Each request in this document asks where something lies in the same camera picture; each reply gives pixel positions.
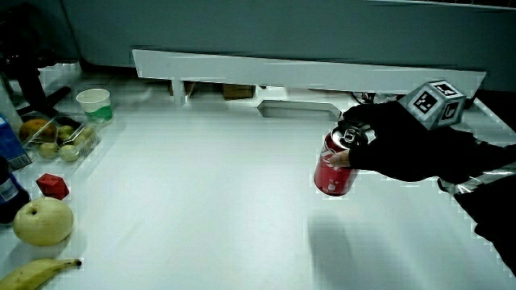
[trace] soda can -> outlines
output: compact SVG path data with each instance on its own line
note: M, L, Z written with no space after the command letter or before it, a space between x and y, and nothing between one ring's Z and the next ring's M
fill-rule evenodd
M350 144L360 138L360 133L353 128L348 128L344 132L336 127L324 139L321 155L314 173L314 183L323 193L340 197L351 189L355 181L358 169L345 168L330 165L330 158L339 152L348 150Z

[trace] red cube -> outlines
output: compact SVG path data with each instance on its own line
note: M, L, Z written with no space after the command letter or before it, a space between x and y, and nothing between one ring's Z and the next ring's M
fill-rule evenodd
M46 197L54 197L58 200L62 200L69 194L65 181L58 176L45 173L36 183Z

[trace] white paper cup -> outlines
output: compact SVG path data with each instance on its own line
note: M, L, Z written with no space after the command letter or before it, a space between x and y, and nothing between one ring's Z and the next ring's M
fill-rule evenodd
M113 118L110 92L105 89L87 89L80 92L77 101L90 122L107 123Z

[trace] yellow banana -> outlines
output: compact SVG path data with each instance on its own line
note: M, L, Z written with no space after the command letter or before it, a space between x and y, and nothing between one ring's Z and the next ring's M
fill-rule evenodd
M1 290L36 290L59 271L81 266L80 259L37 259L12 271L0 280Z

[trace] white table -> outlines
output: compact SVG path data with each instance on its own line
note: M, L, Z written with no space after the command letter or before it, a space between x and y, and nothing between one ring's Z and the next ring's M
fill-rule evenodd
M312 177L335 124L262 118L246 105L278 92L294 98L285 91L258 88L260 96L240 102L199 93L177 108L166 87L97 84L112 92L114 122L99 132L94 152L79 164L36 162L15 174L33 198L43 173L64 177L76 217L71 236L39 248L0 226L0 276L33 259L78 257L80 271L42 289L516 287L435 179L413 184L362 171L346 196L320 193ZM354 105L342 95L297 92L340 109ZM514 140L475 112L465 120L495 126L489 138Z

